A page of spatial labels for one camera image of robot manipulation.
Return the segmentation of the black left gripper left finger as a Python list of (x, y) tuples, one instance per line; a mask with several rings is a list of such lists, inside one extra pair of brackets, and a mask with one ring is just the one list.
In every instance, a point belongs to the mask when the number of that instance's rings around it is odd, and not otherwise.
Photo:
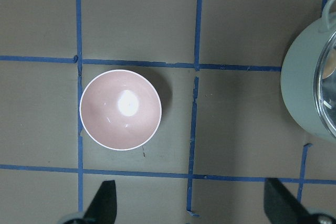
[(115, 223), (117, 192), (114, 180), (103, 181), (83, 216), (85, 223)]

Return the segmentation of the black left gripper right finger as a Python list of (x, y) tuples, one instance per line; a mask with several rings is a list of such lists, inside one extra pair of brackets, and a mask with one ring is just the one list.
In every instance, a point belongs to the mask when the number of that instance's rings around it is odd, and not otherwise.
[(264, 212), (272, 224), (303, 223), (311, 216), (277, 178), (265, 179)]

